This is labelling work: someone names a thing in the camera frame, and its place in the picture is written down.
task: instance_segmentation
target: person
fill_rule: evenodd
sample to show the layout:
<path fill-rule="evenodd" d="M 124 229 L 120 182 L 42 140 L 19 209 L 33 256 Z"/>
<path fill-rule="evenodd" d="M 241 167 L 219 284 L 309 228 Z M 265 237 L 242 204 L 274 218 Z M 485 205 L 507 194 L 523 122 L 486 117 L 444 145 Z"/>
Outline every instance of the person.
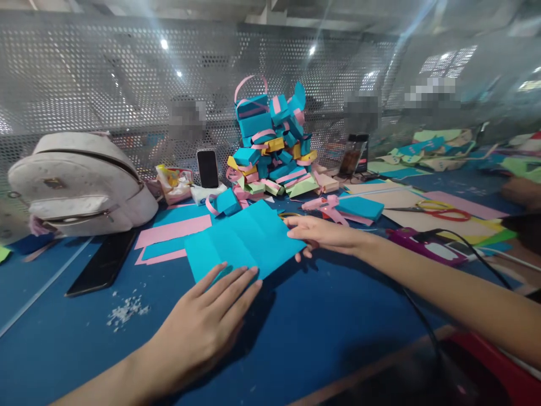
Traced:
<path fill-rule="evenodd" d="M 494 345 L 541 368 L 537 303 L 370 233 L 310 216 L 288 217 L 285 223 L 290 238 L 307 242 L 297 262 L 320 248 L 357 257 Z M 149 404 L 213 368 L 234 345 L 263 283 L 247 288 L 257 270 L 244 267 L 212 285 L 226 266 L 214 267 L 182 296 L 148 343 L 56 404 Z"/>

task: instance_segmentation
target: yellow scissors handle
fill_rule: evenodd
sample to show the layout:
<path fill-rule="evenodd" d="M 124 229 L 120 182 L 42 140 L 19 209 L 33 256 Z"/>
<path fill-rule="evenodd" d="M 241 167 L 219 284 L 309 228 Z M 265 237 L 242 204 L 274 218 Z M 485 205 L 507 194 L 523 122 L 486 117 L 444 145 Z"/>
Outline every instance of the yellow scissors handle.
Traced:
<path fill-rule="evenodd" d="M 453 206 L 451 206 L 448 203 L 440 202 L 437 200 L 421 200 L 416 204 L 417 207 L 420 207 L 422 209 L 427 210 L 450 210 L 454 209 Z"/>

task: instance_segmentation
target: hand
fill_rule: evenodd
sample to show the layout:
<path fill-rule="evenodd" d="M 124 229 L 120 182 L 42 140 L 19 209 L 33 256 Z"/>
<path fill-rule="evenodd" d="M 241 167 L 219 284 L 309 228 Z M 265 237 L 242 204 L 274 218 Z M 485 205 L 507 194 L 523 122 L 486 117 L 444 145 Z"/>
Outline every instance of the hand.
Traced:
<path fill-rule="evenodd" d="M 233 347 L 243 317 L 263 281 L 255 281 L 244 292 L 257 268 L 242 267 L 207 290 L 226 266 L 225 262 L 215 266 L 182 296 L 158 332 L 141 348 L 144 368 L 156 396 L 189 385 L 210 371 Z"/>
<path fill-rule="evenodd" d="M 312 251 L 319 247 L 348 255 L 358 255 L 363 242 L 370 238 L 360 230 L 331 223 L 312 216 L 291 216 L 284 222 L 289 228 L 287 236 L 297 240 L 305 240 L 308 246 L 303 250 L 307 258 L 312 258 Z M 295 260 L 300 262 L 300 253 Z"/>

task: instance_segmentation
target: smartphone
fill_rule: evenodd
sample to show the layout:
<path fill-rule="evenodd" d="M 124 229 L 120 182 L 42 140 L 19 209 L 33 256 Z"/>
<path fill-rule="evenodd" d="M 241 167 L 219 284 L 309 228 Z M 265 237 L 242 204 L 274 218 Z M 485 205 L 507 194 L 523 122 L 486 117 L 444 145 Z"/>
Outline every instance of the smartphone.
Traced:
<path fill-rule="evenodd" d="M 117 278 L 136 235 L 135 230 L 129 230 L 105 238 L 65 296 L 75 297 L 110 287 Z"/>
<path fill-rule="evenodd" d="M 197 165 L 201 175 L 201 187 L 215 189 L 219 186 L 216 152 L 197 151 Z"/>

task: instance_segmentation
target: metal mesh panel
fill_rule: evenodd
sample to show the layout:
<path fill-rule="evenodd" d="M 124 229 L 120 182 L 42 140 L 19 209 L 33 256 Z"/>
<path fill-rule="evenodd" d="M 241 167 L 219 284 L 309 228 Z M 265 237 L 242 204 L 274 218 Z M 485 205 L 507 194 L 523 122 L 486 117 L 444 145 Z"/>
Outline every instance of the metal mesh panel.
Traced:
<path fill-rule="evenodd" d="M 270 95 L 303 83 L 305 130 L 333 165 L 326 146 L 344 141 L 344 94 L 377 90 L 396 46 L 361 33 L 18 12 L 0 13 L 0 36 L 2 198 L 7 169 L 58 131 L 110 130 L 143 178 L 164 163 L 199 181 L 197 149 L 216 149 L 224 166 L 239 146 L 233 94 L 250 74 L 266 76 Z M 239 97 L 261 92 L 254 78 Z M 170 131 L 171 103 L 183 116 L 204 109 L 205 122 Z"/>

